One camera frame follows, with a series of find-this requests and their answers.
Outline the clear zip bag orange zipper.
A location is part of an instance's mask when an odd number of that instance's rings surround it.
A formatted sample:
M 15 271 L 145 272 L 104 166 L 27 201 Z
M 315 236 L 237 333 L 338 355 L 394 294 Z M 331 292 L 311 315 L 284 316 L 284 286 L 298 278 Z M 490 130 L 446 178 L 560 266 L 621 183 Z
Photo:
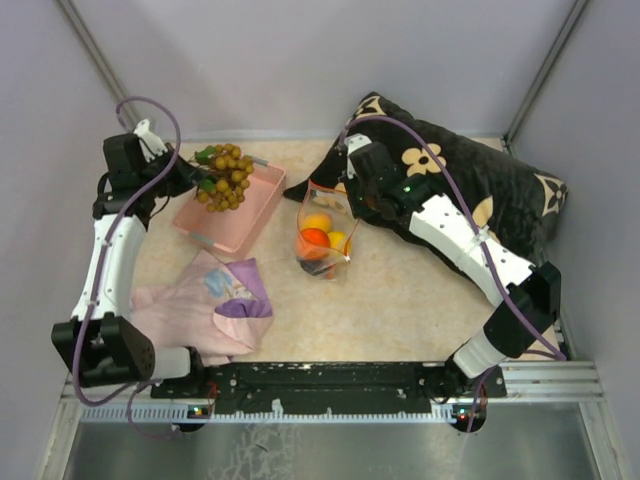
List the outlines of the clear zip bag orange zipper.
M 328 188 L 309 180 L 296 219 L 297 263 L 316 279 L 337 279 L 351 261 L 352 238 L 358 225 L 341 183 Z

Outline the orange fruit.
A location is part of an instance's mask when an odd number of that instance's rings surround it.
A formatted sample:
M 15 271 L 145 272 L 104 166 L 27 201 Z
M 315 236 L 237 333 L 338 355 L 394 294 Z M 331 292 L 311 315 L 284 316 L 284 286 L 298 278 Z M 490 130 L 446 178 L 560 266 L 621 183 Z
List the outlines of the orange fruit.
M 328 213 L 312 213 L 307 215 L 301 224 L 301 229 L 318 229 L 325 233 L 328 233 L 333 230 L 333 219 L 332 216 Z

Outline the yellow lemon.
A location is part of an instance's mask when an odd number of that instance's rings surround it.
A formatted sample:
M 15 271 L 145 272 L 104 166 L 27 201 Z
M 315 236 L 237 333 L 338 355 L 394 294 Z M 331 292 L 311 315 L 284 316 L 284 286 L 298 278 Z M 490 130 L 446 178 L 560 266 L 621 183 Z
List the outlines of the yellow lemon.
M 331 249 L 342 253 L 343 255 L 351 255 L 350 237 L 343 231 L 330 231 L 327 233 L 329 246 Z

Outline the orange persimmon with green calyx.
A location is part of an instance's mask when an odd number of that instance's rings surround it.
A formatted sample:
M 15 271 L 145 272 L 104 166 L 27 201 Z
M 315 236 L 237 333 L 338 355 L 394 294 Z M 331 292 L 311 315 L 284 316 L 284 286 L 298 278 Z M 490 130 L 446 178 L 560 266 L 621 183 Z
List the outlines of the orange persimmon with green calyx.
M 294 247 L 296 255 L 305 260 L 321 260 L 330 250 L 327 233 L 313 228 L 300 230 Z

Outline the brown longan bunch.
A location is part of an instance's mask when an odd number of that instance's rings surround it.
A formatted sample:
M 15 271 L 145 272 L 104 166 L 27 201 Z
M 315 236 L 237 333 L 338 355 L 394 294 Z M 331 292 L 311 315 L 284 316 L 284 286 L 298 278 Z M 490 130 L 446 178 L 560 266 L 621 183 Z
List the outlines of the brown longan bunch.
M 232 143 L 208 145 L 196 151 L 193 162 L 204 174 L 195 199 L 210 213 L 237 210 L 246 199 L 254 160 Z

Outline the dark grape bunch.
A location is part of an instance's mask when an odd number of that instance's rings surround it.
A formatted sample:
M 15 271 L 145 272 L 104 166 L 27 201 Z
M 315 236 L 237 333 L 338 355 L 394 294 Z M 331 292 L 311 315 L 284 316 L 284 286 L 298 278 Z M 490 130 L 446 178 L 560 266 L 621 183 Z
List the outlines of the dark grape bunch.
M 335 266 L 324 260 L 299 259 L 298 263 L 307 274 L 324 280 L 335 278 Z

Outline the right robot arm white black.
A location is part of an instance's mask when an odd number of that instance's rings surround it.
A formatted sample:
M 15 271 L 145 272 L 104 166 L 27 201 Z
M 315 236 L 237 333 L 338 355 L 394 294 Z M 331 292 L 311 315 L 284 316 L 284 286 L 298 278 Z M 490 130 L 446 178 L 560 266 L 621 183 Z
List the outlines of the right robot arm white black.
M 468 277 L 495 310 L 445 363 L 448 387 L 470 395 L 482 374 L 520 358 L 556 322 L 561 275 L 551 263 L 535 266 L 500 245 L 444 193 L 401 174 L 386 147 L 364 135 L 344 142 L 344 179 L 350 208 L 375 213 L 426 242 Z

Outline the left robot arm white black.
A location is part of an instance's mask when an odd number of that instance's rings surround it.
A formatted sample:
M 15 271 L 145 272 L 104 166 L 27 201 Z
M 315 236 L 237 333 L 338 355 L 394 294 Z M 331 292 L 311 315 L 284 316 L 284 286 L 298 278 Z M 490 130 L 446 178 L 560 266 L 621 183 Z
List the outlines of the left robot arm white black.
M 208 373 L 192 348 L 158 347 L 131 316 L 136 260 L 157 200 L 195 187 L 201 174 L 154 133 L 136 129 L 103 143 L 107 171 L 92 206 L 94 244 L 85 284 L 51 341 L 79 388 L 163 381 L 194 397 Z

